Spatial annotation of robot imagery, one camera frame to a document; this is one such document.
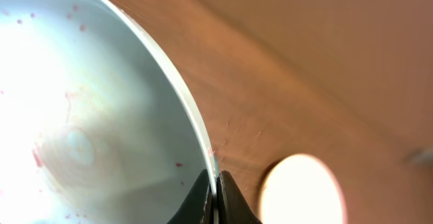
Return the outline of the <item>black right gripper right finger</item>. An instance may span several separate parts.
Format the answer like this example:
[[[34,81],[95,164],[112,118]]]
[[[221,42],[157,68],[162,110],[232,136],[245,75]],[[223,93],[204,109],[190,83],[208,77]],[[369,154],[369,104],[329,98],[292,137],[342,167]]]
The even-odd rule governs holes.
[[[248,206],[230,172],[221,171],[216,186],[219,224],[262,224]]]

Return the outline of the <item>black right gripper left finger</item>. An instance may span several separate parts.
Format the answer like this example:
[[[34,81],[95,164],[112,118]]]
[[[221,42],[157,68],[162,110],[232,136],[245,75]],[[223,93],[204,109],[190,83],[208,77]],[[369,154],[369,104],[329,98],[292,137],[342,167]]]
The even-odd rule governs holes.
[[[213,224],[212,191],[203,170],[168,224]]]

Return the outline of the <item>white plate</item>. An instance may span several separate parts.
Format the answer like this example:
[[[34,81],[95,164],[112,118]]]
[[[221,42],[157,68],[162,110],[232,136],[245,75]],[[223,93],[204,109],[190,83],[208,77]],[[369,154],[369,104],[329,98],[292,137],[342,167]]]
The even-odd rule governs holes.
[[[310,154],[278,162],[264,178],[258,197],[264,224],[347,224],[341,187],[330,169]]]

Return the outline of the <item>light blue plate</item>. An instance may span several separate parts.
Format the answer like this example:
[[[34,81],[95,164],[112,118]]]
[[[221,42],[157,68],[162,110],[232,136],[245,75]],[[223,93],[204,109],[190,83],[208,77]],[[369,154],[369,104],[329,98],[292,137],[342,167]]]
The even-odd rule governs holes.
[[[168,223],[217,166],[162,48],[109,0],[1,0],[1,222]]]

